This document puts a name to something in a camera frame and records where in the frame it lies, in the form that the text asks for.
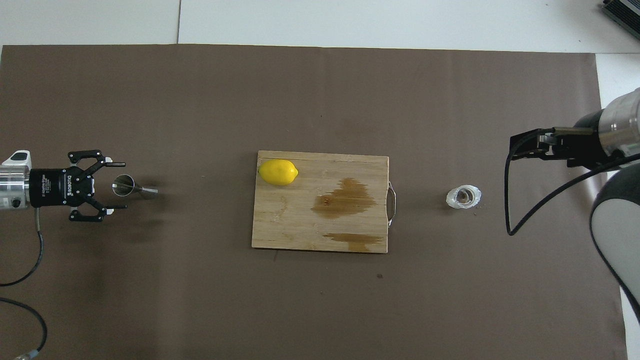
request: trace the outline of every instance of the metal jigger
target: metal jigger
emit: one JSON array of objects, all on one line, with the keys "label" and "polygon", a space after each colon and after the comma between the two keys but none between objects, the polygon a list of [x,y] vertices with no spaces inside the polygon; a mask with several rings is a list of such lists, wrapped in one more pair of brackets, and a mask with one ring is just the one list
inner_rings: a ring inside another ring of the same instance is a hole
[{"label": "metal jigger", "polygon": [[113,184],[111,184],[111,189],[118,196],[127,196],[139,192],[143,199],[153,199],[158,195],[156,189],[145,188],[144,186],[136,184],[133,177],[127,174],[116,177]]}]

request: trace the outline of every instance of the cable connector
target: cable connector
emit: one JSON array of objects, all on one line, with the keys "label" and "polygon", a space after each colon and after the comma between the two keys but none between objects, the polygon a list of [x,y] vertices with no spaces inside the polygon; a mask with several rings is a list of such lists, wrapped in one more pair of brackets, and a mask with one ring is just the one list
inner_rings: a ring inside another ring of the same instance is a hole
[{"label": "cable connector", "polygon": [[13,360],[31,360],[36,356],[38,356],[38,350],[31,350],[28,353],[22,354]]}]

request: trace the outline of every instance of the black cable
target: black cable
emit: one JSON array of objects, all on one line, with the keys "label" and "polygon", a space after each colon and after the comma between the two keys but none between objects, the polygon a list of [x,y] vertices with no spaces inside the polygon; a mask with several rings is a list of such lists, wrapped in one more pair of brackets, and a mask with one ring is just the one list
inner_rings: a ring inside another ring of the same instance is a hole
[{"label": "black cable", "polygon": [[23,304],[19,301],[7,299],[4,297],[0,297],[0,301],[6,302],[7,304],[19,306],[29,311],[31,314],[33,314],[33,316],[35,316],[38,319],[38,321],[40,322],[40,326],[42,326],[42,339],[40,340],[40,345],[36,348],[36,350],[41,351],[42,348],[44,347],[44,343],[47,342],[47,324],[44,322],[44,319],[42,318],[42,316],[40,316],[40,313],[36,311],[36,309],[32,308],[31,306],[27,304]]},{"label": "black cable", "polygon": [[35,220],[36,220],[36,232],[38,234],[38,239],[40,240],[40,253],[38,255],[38,259],[36,260],[36,263],[33,265],[31,270],[29,270],[29,272],[25,276],[21,277],[20,279],[17,279],[16,281],[8,282],[6,284],[0,284],[0,287],[12,286],[12,285],[18,284],[19,282],[24,281],[29,276],[31,276],[31,274],[33,274],[33,272],[35,272],[38,266],[40,265],[40,262],[42,261],[42,256],[44,255],[44,239],[42,238],[42,233],[40,232],[40,208],[35,208]]},{"label": "black cable", "polygon": [[554,129],[542,129],[540,131],[536,131],[534,133],[528,134],[527,136],[523,137],[519,142],[514,144],[514,146],[512,146],[512,148],[509,150],[509,156],[507,156],[507,160],[504,165],[504,218],[505,218],[505,223],[507,227],[507,233],[510,236],[515,235],[515,233],[517,233],[518,230],[520,230],[520,228],[528,221],[528,219],[531,218],[533,214],[535,214],[536,211],[539,210],[544,204],[546,204],[549,200],[553,199],[556,195],[560,194],[561,192],[565,191],[571,186],[585,179],[589,179],[592,176],[600,174],[601,172],[612,170],[620,165],[624,165],[626,163],[630,163],[635,160],[640,160],[640,154],[631,155],[626,158],[616,159],[612,162],[595,167],[593,170],[585,174],[582,174],[573,180],[566,182],[559,188],[550,192],[542,200],[540,200],[533,208],[531,208],[531,210],[529,210],[529,212],[525,214],[525,216],[517,223],[517,225],[512,230],[511,219],[509,215],[509,165],[511,163],[511,160],[513,159],[513,156],[515,155],[515,152],[518,150],[518,148],[522,146],[522,144],[524,144],[526,141],[529,141],[532,138],[535,138],[536,136],[544,135],[546,133],[553,133],[553,132],[554,132]]}]

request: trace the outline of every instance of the wood grain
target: wood grain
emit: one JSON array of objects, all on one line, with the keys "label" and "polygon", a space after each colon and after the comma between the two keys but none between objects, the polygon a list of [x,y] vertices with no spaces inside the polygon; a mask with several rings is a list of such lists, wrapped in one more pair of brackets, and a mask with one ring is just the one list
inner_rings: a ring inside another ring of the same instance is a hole
[{"label": "wood grain", "polygon": [[[266,183],[262,162],[299,170],[286,186]],[[259,151],[252,247],[387,253],[387,156]]]}]

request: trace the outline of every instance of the white floor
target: white floor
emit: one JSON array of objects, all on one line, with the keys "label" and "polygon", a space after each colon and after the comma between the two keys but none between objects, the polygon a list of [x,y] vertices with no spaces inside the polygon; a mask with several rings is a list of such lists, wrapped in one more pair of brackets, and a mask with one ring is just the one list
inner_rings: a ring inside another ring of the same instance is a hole
[{"label": "white floor", "polygon": [[[599,0],[0,0],[2,45],[248,44],[596,53],[600,98],[640,87],[640,40]],[[623,297],[627,352],[640,327]]]}]

